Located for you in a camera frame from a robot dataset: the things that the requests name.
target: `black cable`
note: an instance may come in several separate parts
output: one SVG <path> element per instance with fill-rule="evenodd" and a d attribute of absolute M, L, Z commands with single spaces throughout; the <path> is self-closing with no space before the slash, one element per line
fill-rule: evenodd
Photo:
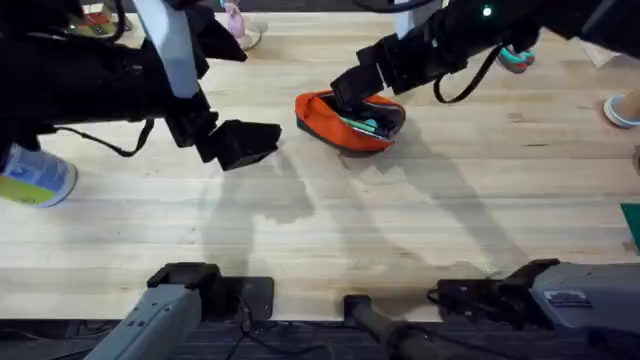
<path fill-rule="evenodd" d="M 371 6 L 370 4 L 367 4 L 365 2 L 362 2 L 360 0 L 351 0 L 353 2 L 354 5 L 356 5 L 357 7 L 363 9 L 363 10 L 367 10 L 376 14 L 397 14 L 397 13 L 401 13 L 401 12 L 405 12 L 405 11 L 411 11 L 413 9 L 417 9 L 419 7 L 425 6 L 427 4 L 430 4 L 436 0 L 413 0 L 413 1 L 409 1 L 403 4 L 396 4 L 396 5 L 392 5 L 392 6 L 387 6 L 387 7 L 375 7 L 375 6 Z"/>
<path fill-rule="evenodd" d="M 73 351 L 64 355 L 60 355 L 60 356 L 54 356 L 51 358 L 48 358 L 47 360 L 63 360 L 63 359 L 68 359 L 72 356 L 80 356 L 81 354 L 88 354 L 91 352 L 91 350 L 93 350 L 93 348 L 90 349 L 84 349 L 84 350 L 78 350 L 78 351 Z"/>
<path fill-rule="evenodd" d="M 233 355 L 236 353 L 236 350 L 238 350 L 238 347 L 240 346 L 240 344 L 242 344 L 242 342 L 244 341 L 244 339 L 246 339 L 247 337 L 242 334 L 238 340 L 236 340 L 236 342 L 233 344 L 233 346 L 231 347 L 231 350 L 229 350 L 229 353 L 227 354 L 227 357 L 225 358 L 225 360 L 231 360 L 231 358 L 233 357 Z"/>
<path fill-rule="evenodd" d="M 327 324 L 323 324 L 323 323 L 318 323 L 318 322 L 312 322 L 312 321 L 292 321 L 290 322 L 292 324 L 300 324 L 300 325 L 304 325 L 304 326 L 309 326 L 309 327 L 314 327 L 314 328 L 318 328 L 318 329 L 347 329 L 347 330 L 359 330 L 356 327 L 353 326 L 347 326 L 344 321 L 336 324 L 336 325 L 327 325 Z"/>
<path fill-rule="evenodd" d="M 493 50 L 491 50 L 491 52 L 482 63 L 482 66 L 480 66 L 480 69 L 478 69 L 478 72 L 473 77 L 469 85 L 467 85 L 467 87 L 464 90 L 462 90 L 462 92 L 458 94 L 458 96 L 454 97 L 453 99 L 450 99 L 450 100 L 445 99 L 442 96 L 442 93 L 440 92 L 440 82 L 442 81 L 442 79 L 446 74 L 442 74 L 438 76 L 436 81 L 433 83 L 433 94 L 435 95 L 436 99 L 438 99 L 438 101 L 443 104 L 455 104 L 457 102 L 460 102 L 466 99 L 476 89 L 476 87 L 478 86 L 478 84 L 480 84 L 482 79 L 484 79 L 484 76 L 487 75 L 487 72 L 491 68 L 491 65 L 493 65 L 493 63 L 498 58 L 498 55 L 500 55 L 500 50 L 502 49 L 502 47 L 503 45 L 499 45 L 493 48 Z"/>
<path fill-rule="evenodd" d="M 498 350 L 494 350 L 488 347 L 484 347 L 482 345 L 476 345 L 473 343 L 469 343 L 466 341 L 462 341 L 462 340 L 458 340 L 449 336 L 445 336 L 442 335 L 440 333 L 438 333 L 437 331 L 433 331 L 433 330 L 429 330 L 429 329 L 425 329 L 421 326 L 417 326 L 417 325 L 413 325 L 413 324 L 407 324 L 404 326 L 399 326 L 396 329 L 394 329 L 394 332 L 418 332 L 422 335 L 426 335 L 427 339 L 429 341 L 433 342 L 433 339 L 440 339 L 442 341 L 448 342 L 448 343 L 452 343 L 455 345 L 458 345 L 459 347 L 465 348 L 465 349 L 469 349 L 469 350 L 474 350 L 474 351 L 478 351 L 478 352 L 482 352 L 482 353 L 486 353 L 486 354 L 490 354 L 493 356 L 499 356 L 505 359 L 509 359 L 509 360 L 530 360 L 527 357 L 521 357 L 521 356 L 515 356 L 515 355 L 511 355 L 511 354 L 507 354 L 507 353 L 503 353 L 501 351 Z M 394 340 L 394 336 L 388 336 L 389 341 L 393 341 Z"/>
<path fill-rule="evenodd" d="M 226 360 L 230 360 L 231 357 L 233 356 L 233 354 L 236 352 L 239 344 L 246 338 L 249 339 L 251 341 L 253 341 L 254 343 L 256 343 L 257 345 L 260 345 L 262 347 L 264 347 L 265 349 L 271 351 L 274 354 L 278 354 L 278 355 L 283 355 L 283 356 L 290 356 L 290 357 L 299 357 L 314 351 L 318 351 L 318 350 L 326 350 L 329 355 L 330 355 L 330 360 L 335 360 L 335 353 L 333 351 L 333 349 L 331 348 L 331 346 L 327 345 L 327 344 L 317 344 L 317 345 L 311 345 L 309 347 L 306 348 L 302 348 L 302 349 L 283 349 L 281 347 L 275 346 L 275 345 L 271 345 L 268 344 L 264 341 L 262 341 L 261 339 L 257 338 L 253 333 L 255 332 L 255 324 L 253 321 L 253 315 L 251 313 L 251 309 L 249 308 L 249 306 L 247 305 L 246 301 L 243 298 L 240 298 L 240 306 L 241 306 L 241 314 L 242 314 L 242 318 L 240 319 L 240 332 L 242 333 L 242 336 L 236 341 L 236 343 L 234 344 L 234 346 L 231 348 L 231 350 L 229 351 L 229 354 L 226 357 Z M 245 318 L 244 316 L 247 316 L 248 322 L 249 322 L 249 329 L 245 329 L 244 328 L 244 322 L 245 322 Z M 264 332 L 269 332 L 271 330 L 273 330 L 274 328 L 278 327 L 279 323 L 276 323 L 274 326 L 272 326 L 271 328 L 267 329 Z"/>
<path fill-rule="evenodd" d="M 140 131 L 140 136 L 138 137 L 138 143 L 136 144 L 136 148 L 133 151 L 127 151 L 124 150 L 118 146 L 115 146 L 111 143 L 108 143 L 100 138 L 97 138 L 93 135 L 87 134 L 85 132 L 82 131 L 78 131 L 76 129 L 70 128 L 70 127 L 66 127 L 66 126 L 59 126 L 55 128 L 55 131 L 58 132 L 60 130 L 63 131 L 69 131 L 72 132 L 74 134 L 80 135 L 83 139 L 87 139 L 87 140 L 91 140 L 94 142 L 97 142 L 100 145 L 104 145 L 106 147 L 108 147 L 109 149 L 115 151 L 116 153 L 118 153 L 118 155 L 122 156 L 122 157 L 132 157 L 135 154 L 138 153 L 138 151 L 140 151 L 144 145 L 147 143 L 147 139 L 149 138 L 149 135 L 151 134 L 151 130 L 153 130 L 153 127 L 155 125 L 155 121 L 153 119 L 147 119 L 147 121 L 144 124 L 144 127 L 142 128 L 142 131 Z"/>

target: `cable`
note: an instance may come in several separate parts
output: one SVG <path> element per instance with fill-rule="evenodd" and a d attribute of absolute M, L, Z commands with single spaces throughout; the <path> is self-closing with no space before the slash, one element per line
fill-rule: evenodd
<path fill-rule="evenodd" d="M 249 339 L 251 341 L 253 341 L 255 344 L 260 345 L 262 347 L 264 347 L 265 349 L 271 351 L 274 354 L 278 354 L 278 355 L 283 355 L 283 356 L 289 356 L 289 357 L 299 357 L 314 351 L 318 351 L 318 350 L 326 350 L 329 355 L 330 355 L 330 360 L 335 360 L 335 353 L 333 351 L 333 348 L 331 348 L 331 346 L 327 345 L 327 344 L 317 344 L 317 345 L 311 345 L 309 347 L 306 348 L 302 348 L 302 349 L 283 349 L 281 347 L 275 346 L 275 345 L 271 345 L 268 344 L 266 342 L 264 342 L 263 340 L 259 339 L 258 337 L 254 336 L 254 334 L 252 334 L 255 331 L 255 324 L 253 322 L 253 315 L 251 313 L 251 309 L 249 308 L 249 306 L 247 305 L 246 301 L 244 300 L 244 298 L 240 298 L 239 301 L 242 309 L 241 309 L 241 313 L 242 313 L 242 318 L 240 320 L 240 332 L 242 333 L 242 336 L 240 338 L 238 338 L 238 340 L 236 341 L 236 343 L 232 346 L 231 350 L 229 351 L 229 354 L 227 354 L 226 360 L 230 360 L 231 357 L 233 356 L 233 354 L 236 352 L 237 348 L 239 347 L 240 343 L 242 343 L 242 341 L 246 338 Z M 249 329 L 245 329 L 243 324 L 245 322 L 245 320 L 248 320 L 249 323 Z M 279 326 L 280 323 L 276 323 L 274 326 L 272 326 L 271 328 L 265 330 L 264 332 L 269 332 L 273 329 L 275 329 L 276 327 Z"/>
<path fill-rule="evenodd" d="M 316 323 L 316 322 L 311 322 L 311 321 L 293 321 L 293 322 L 289 322 L 291 324 L 300 324 L 300 325 L 304 325 L 304 326 L 309 326 L 309 327 L 314 327 L 314 328 L 318 328 L 318 329 L 346 329 L 346 330 L 359 330 L 357 327 L 353 327 L 353 326 L 347 326 L 344 321 L 340 322 L 337 325 L 327 325 L 327 324 L 323 324 L 323 323 Z"/>
<path fill-rule="evenodd" d="M 40 336 L 40 335 L 36 335 L 36 334 L 30 333 L 28 331 L 23 331 L 23 330 L 18 330 L 18 329 L 10 329 L 10 328 L 2 328 L 2 329 L 0 329 L 0 332 L 15 333 L 15 334 L 24 336 L 26 338 L 29 338 L 29 339 L 32 339 L 32 340 L 38 340 L 38 341 L 56 341 L 56 340 L 91 339 L 91 338 L 95 338 L 95 337 L 100 337 L 100 336 L 106 335 L 106 334 L 110 333 L 111 330 L 113 330 L 113 328 L 105 329 L 105 330 L 102 330 L 102 331 L 94 333 L 94 334 L 75 335 L 75 336 L 62 337 L 62 338 L 45 337 L 45 336 Z"/>
<path fill-rule="evenodd" d="M 138 143 L 136 145 L 136 148 L 132 151 L 127 151 L 124 150 L 120 147 L 117 147 L 111 143 L 108 143 L 100 138 L 97 138 L 91 134 L 87 134 L 85 132 L 82 131 L 78 131 L 74 128 L 70 128 L 70 127 L 66 127 L 66 126 L 58 126 L 55 128 L 55 132 L 58 132 L 60 130 L 63 131 L 68 131 L 68 132 L 72 132 L 76 135 L 80 135 L 83 139 L 87 139 L 87 140 L 91 140 L 94 142 L 97 142 L 100 145 L 104 145 L 106 147 L 108 147 L 109 149 L 115 151 L 118 155 L 122 156 L 122 157 L 133 157 L 135 154 L 138 153 L 138 151 L 140 151 L 144 145 L 147 143 L 147 139 L 149 138 L 149 135 L 151 134 L 151 130 L 153 130 L 153 127 L 155 125 L 155 121 L 153 119 L 147 119 L 147 121 L 144 124 L 144 127 L 142 128 L 142 130 L 140 131 L 140 136 L 138 137 Z"/>
<path fill-rule="evenodd" d="M 457 102 L 460 102 L 466 99 L 469 95 L 471 95 L 471 93 L 476 89 L 476 87 L 478 87 L 482 79 L 484 79 L 484 76 L 487 75 L 487 72 L 491 68 L 491 65 L 493 65 L 493 63 L 498 58 L 498 55 L 500 55 L 500 50 L 502 49 L 502 47 L 503 45 L 498 45 L 495 48 L 493 48 L 493 50 L 491 50 L 487 58 L 482 63 L 482 66 L 480 66 L 480 69 L 478 69 L 478 72 L 476 73 L 476 75 L 473 77 L 473 79 L 471 79 L 471 82 L 469 83 L 469 85 L 467 85 L 467 87 L 464 90 L 462 90 L 462 92 L 458 94 L 458 96 L 454 97 L 453 99 L 450 99 L 450 100 L 445 99 L 442 96 L 442 93 L 440 92 L 440 82 L 442 81 L 442 79 L 446 74 L 442 74 L 438 76 L 436 81 L 433 83 L 433 94 L 435 95 L 436 99 L 438 99 L 438 101 L 443 104 L 455 104 Z"/>
<path fill-rule="evenodd" d="M 425 329 L 425 328 L 423 328 L 421 326 L 417 326 L 417 325 L 413 325 L 413 324 L 407 324 L 407 325 L 404 325 L 404 326 L 398 326 L 397 328 L 395 328 L 393 330 L 393 333 L 404 332 L 404 331 L 415 331 L 415 332 L 418 332 L 418 333 L 420 333 L 422 335 L 426 335 L 427 339 L 429 341 L 432 341 L 432 342 L 433 342 L 433 339 L 437 338 L 437 339 L 440 339 L 442 341 L 458 345 L 458 346 L 460 346 L 462 348 L 466 348 L 466 349 L 470 349 L 470 350 L 474 350 L 474 351 L 490 354 L 490 355 L 493 355 L 493 356 L 499 356 L 499 357 L 502 357 L 502 358 L 505 358 L 505 359 L 509 359 L 509 360 L 530 360 L 527 357 L 515 356 L 515 355 L 503 353 L 501 351 L 494 350 L 494 349 L 491 349 L 491 348 L 488 348 L 488 347 L 484 347 L 482 345 L 476 345 L 476 344 L 472 344 L 472 343 L 469 343 L 469 342 L 466 342 L 466 341 L 462 341 L 462 340 L 458 340 L 458 339 L 455 339 L 455 338 L 451 338 L 449 336 L 442 335 L 442 334 L 440 334 L 440 333 L 438 333 L 436 331 Z M 389 341 L 393 341 L 394 340 L 394 336 L 393 336 L 394 334 L 393 333 L 387 337 L 387 339 Z"/>
<path fill-rule="evenodd" d="M 413 0 L 402 4 L 396 4 L 388 7 L 375 7 L 371 6 L 360 0 L 352 0 L 353 4 L 357 7 L 376 13 L 376 14 L 397 14 L 405 11 L 411 11 L 419 7 L 430 4 L 436 0 Z"/>
<path fill-rule="evenodd" d="M 236 340 L 236 342 L 233 344 L 233 346 L 231 347 L 231 350 L 229 351 L 229 353 L 227 354 L 227 357 L 225 357 L 225 360 L 231 360 L 231 358 L 233 357 L 233 354 L 236 353 L 236 350 L 238 350 L 238 346 L 240 346 L 240 344 L 242 344 L 242 342 L 244 341 L 244 339 L 246 339 L 247 337 L 242 334 L 238 340 Z"/>
<path fill-rule="evenodd" d="M 84 349 L 84 350 L 78 350 L 78 351 L 73 351 L 64 355 L 60 355 L 60 356 L 54 356 L 51 358 L 48 358 L 47 360 L 62 360 L 62 359 L 67 359 L 70 358 L 72 356 L 79 356 L 80 354 L 87 354 L 89 352 L 91 352 L 91 350 L 93 350 L 93 348 L 90 349 Z"/>
<path fill-rule="evenodd" d="M 0 332 L 9 332 L 9 333 L 14 333 L 14 334 L 18 334 L 18 335 L 22 335 L 26 338 L 32 339 L 32 340 L 55 340 L 55 339 L 51 339 L 51 338 L 47 338 L 47 337 L 43 337 L 43 336 L 39 336 L 39 335 L 35 335 L 32 334 L 30 332 L 26 332 L 26 331 L 22 331 L 22 330 L 18 330 L 18 329 L 8 329 L 8 328 L 4 328 L 4 329 L 0 329 Z"/>

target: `orange pouch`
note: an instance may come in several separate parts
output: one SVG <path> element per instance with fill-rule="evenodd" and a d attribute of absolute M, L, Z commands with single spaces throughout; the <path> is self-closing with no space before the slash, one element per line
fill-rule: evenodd
<path fill-rule="evenodd" d="M 296 98 L 298 127 L 341 150 L 378 152 L 393 144 L 406 114 L 400 104 L 371 96 L 352 109 L 338 106 L 332 91 L 306 93 Z M 376 124 L 375 132 L 356 130 L 344 119 Z"/>

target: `white can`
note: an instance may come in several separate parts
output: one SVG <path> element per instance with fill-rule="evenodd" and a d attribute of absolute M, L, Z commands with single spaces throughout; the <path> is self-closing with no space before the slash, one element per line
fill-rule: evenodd
<path fill-rule="evenodd" d="M 43 208 L 64 200 L 78 178 L 73 164 L 17 144 L 11 145 L 6 166 L 0 170 L 0 197 Z"/>

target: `wooden table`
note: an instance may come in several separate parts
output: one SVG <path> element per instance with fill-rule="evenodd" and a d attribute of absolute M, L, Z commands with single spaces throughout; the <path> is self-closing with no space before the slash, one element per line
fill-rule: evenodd
<path fill-rule="evenodd" d="M 535 258 L 636 261 L 619 203 L 640 200 L 640 133 L 600 115 L 602 99 L 637 83 L 633 69 L 598 71 L 577 43 L 544 33 L 526 74 L 494 66 L 459 105 L 438 104 L 431 86 L 399 97 L 409 120 L 397 143 L 355 159 L 298 130 L 294 98 L 327 89 L 392 18 L 257 20 L 269 29 L 249 61 L 212 62 L 202 87 L 223 118 L 281 124 L 280 150 L 222 173 L 176 148 L 162 122 L 133 159 L 44 137 L 80 178 L 51 209 L 0 203 L 0 317 L 121 318 L 162 265 L 206 261 L 273 276 L 278 319 L 336 318 L 344 294 L 368 293 L 392 315 L 435 320 L 420 305 L 440 278 L 506 275 Z M 133 147 L 140 127 L 81 128 Z"/>

